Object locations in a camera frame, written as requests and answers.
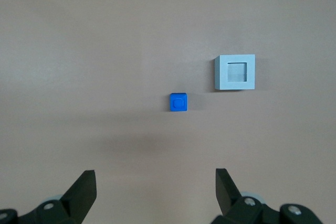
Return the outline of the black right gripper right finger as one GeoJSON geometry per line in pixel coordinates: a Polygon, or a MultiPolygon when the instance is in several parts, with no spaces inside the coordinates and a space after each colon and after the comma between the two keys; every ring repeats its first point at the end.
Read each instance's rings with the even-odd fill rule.
{"type": "Polygon", "coordinates": [[[212,223],[322,223],[309,208],[298,204],[283,204],[278,211],[256,197],[242,196],[229,172],[216,169],[216,198],[222,214],[212,223]]]}

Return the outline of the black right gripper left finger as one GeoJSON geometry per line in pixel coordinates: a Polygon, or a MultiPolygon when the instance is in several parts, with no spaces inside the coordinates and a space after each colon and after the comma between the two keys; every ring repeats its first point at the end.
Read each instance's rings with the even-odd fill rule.
{"type": "Polygon", "coordinates": [[[22,216],[15,209],[2,209],[1,223],[83,223],[96,198],[95,171],[86,170],[60,199],[48,200],[22,216]]]}

